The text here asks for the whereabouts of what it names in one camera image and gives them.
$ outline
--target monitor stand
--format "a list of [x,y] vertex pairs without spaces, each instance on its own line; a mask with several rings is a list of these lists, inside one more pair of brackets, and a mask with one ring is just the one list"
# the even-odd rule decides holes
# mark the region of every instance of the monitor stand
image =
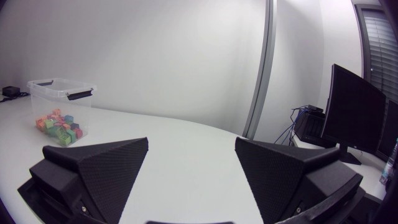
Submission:
[[348,146],[340,144],[340,158],[339,160],[341,162],[349,163],[349,164],[355,164],[355,165],[361,165],[362,163],[355,158],[351,153],[347,152]]

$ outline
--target white wall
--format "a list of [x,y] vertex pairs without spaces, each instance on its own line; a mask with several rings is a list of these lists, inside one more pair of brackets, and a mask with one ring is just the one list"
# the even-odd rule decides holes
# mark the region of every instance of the white wall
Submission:
[[291,108],[318,102],[323,69],[319,1],[277,1],[275,52],[255,140],[274,142],[291,125]]
[[330,91],[331,65],[338,64],[353,73],[362,74],[359,28],[350,0],[320,1],[325,47],[323,75],[317,106],[326,109]]
[[0,87],[52,77],[95,83],[94,107],[241,134],[264,17],[264,0],[7,1]]

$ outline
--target green cube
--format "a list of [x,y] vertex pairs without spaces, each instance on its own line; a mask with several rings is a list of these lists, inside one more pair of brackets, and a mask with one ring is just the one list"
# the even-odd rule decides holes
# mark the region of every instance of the green cube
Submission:
[[70,135],[72,142],[76,141],[76,133],[74,131],[72,131],[71,129],[68,129],[67,134]]
[[55,135],[58,136],[58,138],[60,136],[63,136],[64,134],[66,134],[67,132],[62,128],[62,127],[58,127],[57,130],[55,130]]
[[50,120],[50,119],[48,119],[48,120],[45,120],[44,121],[44,127],[45,128],[51,128],[52,126],[54,126],[54,122],[53,122],[53,120]]
[[50,136],[52,136],[52,137],[57,137],[57,134],[56,134],[55,132],[57,131],[58,128],[61,128],[61,127],[53,126],[53,127],[51,127],[51,128],[47,128],[47,132],[48,132],[48,134],[49,134]]
[[71,141],[72,141],[69,134],[63,134],[63,135],[59,136],[58,138],[60,140],[60,144],[64,145],[64,146],[69,145],[69,143],[71,143]]

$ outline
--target window blind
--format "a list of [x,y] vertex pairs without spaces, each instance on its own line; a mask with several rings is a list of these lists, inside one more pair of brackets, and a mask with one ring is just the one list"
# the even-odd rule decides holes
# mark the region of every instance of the window blind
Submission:
[[371,53],[370,82],[398,103],[398,44],[383,12],[363,11]]

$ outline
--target monitor base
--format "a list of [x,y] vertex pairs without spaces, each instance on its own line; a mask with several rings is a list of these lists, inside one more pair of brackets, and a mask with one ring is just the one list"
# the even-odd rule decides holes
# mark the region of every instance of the monitor base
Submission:
[[345,154],[340,154],[339,160],[341,162],[349,163],[349,164],[355,164],[355,165],[361,165],[362,163],[355,158],[351,153],[347,152]]

